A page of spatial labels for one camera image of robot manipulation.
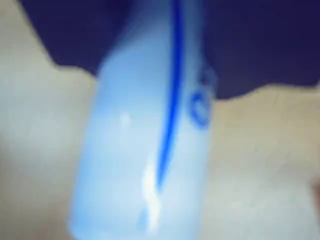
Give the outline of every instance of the beige surface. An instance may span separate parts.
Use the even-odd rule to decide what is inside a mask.
[[[95,83],[54,67],[16,6],[0,18],[0,239],[68,240]],[[309,181],[320,173],[320,93],[264,88],[217,103],[214,124],[203,239],[319,239]]]

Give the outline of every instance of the dark background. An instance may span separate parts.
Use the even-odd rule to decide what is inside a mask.
[[[20,0],[52,59],[93,75],[114,44],[132,0]],[[202,0],[204,54],[217,97],[266,84],[313,87],[320,78],[320,2]]]

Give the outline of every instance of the bottle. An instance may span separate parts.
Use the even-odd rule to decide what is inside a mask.
[[[198,239],[213,96],[202,81],[200,13],[197,0],[137,1],[101,64],[69,221],[75,239]]]

